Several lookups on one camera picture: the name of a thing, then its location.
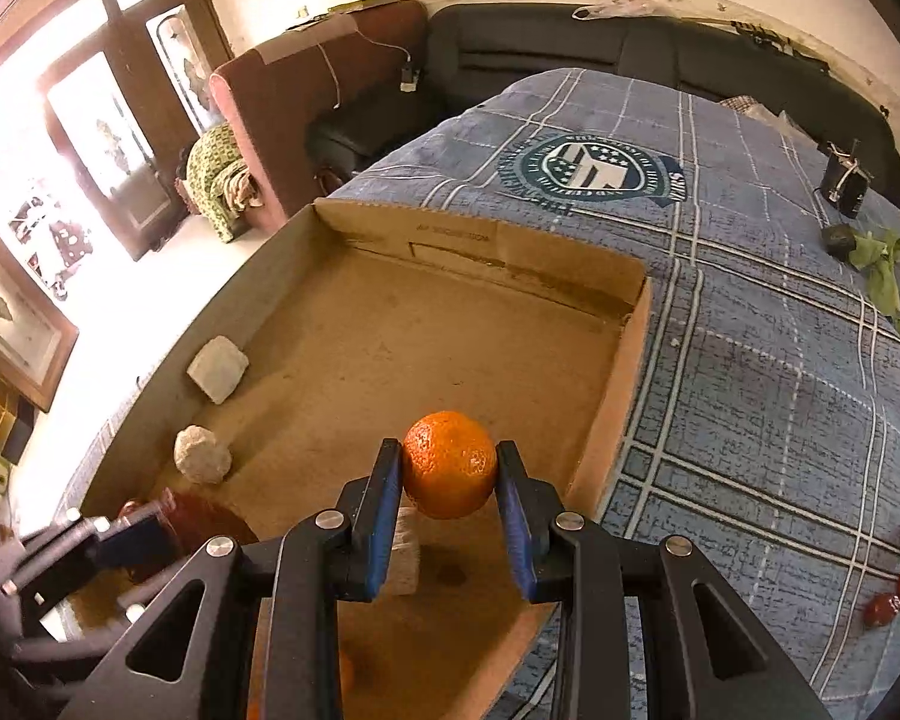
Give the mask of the large red date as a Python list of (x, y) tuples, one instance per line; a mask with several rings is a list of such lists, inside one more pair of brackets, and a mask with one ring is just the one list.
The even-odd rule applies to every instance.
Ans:
[(164, 488), (152, 504), (157, 511), (159, 538), (153, 553), (126, 567), (133, 583), (146, 582), (176, 561), (190, 557), (213, 536), (228, 536), (240, 546), (260, 541), (240, 515), (199, 494)]

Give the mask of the orange tangerine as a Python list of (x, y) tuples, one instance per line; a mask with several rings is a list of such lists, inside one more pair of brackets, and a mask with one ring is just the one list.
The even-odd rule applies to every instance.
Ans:
[(458, 411), (418, 419), (403, 439), (403, 488), (434, 520), (468, 517), (494, 491), (497, 455), (479, 422)]

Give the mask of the cardboard tray box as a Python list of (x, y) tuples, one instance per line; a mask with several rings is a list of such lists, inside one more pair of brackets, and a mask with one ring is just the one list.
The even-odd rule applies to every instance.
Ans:
[[(383, 439), (457, 411), (517, 444), (530, 476), (598, 518), (634, 399), (652, 304), (622, 244), (391, 203), (317, 200), (215, 294), (152, 374), (92, 476), (84, 511), (182, 488), (173, 443), (205, 426), (235, 472), (209, 493), (261, 539), (368, 476)], [(187, 374), (226, 337), (250, 364), (214, 406)], [(491, 502), (419, 522), (416, 593), (340, 603), (356, 660), (346, 718), (482, 718), (553, 605), (512, 580)]]

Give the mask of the blue plaid tablecloth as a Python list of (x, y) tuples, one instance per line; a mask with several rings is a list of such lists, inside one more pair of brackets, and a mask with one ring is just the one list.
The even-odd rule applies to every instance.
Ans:
[(728, 107), (549, 70), (359, 172), (325, 200), (391, 203), (622, 244), (652, 304), (598, 518), (689, 538), (836, 718), (900, 683), (900, 336), (831, 257), (816, 149)]

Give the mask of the green patterned cloth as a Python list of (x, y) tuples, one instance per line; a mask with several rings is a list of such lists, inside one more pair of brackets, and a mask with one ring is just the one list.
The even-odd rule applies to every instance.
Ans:
[(227, 122), (209, 127), (194, 142), (185, 161), (183, 182), (194, 206), (226, 244), (244, 232), (245, 213), (263, 204)]

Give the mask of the wooden door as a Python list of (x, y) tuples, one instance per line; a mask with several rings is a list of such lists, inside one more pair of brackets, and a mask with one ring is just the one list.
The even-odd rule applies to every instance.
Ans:
[[(43, 26), (82, 0), (56, 0)], [(212, 0), (86, 0), (92, 27), (38, 77), (52, 144), (131, 259), (187, 213), (180, 151), (217, 117), (209, 75), (232, 57)]]

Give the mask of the black small pouch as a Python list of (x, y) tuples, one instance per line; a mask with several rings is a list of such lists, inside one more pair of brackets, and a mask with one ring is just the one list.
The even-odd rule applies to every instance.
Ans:
[(824, 250), (841, 262), (848, 262), (857, 249), (857, 234), (848, 224), (833, 224), (821, 229)]

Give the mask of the green cloth strip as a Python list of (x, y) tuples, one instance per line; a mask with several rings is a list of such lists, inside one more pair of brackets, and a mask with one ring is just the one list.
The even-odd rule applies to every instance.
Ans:
[(866, 294), (878, 312), (888, 317), (900, 336), (900, 289), (896, 266), (900, 264), (900, 235), (885, 229), (873, 232), (852, 231), (854, 249), (848, 261), (866, 278)]

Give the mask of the black small device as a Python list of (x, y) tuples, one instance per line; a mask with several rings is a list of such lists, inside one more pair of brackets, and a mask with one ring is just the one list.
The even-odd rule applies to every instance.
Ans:
[(849, 149), (843, 149), (832, 142), (823, 143), (827, 166), (818, 187), (821, 197), (842, 216), (851, 220), (859, 216), (863, 199), (873, 179), (870, 172), (862, 166), (857, 154), (859, 144), (859, 138), (852, 140)]

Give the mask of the black sofa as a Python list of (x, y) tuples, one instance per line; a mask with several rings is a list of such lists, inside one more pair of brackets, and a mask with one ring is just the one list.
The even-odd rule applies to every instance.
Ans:
[(780, 37), (665, 16), (595, 18), (569, 5), (453, 5), (430, 16), (416, 91), (382, 83), (317, 117), (305, 149), (334, 190), (448, 117), (525, 76), (582, 67), (652, 82), (714, 103), (756, 99), (818, 145), (859, 155), (871, 185), (900, 206), (900, 154), (882, 110), (837, 82), (826, 62)]

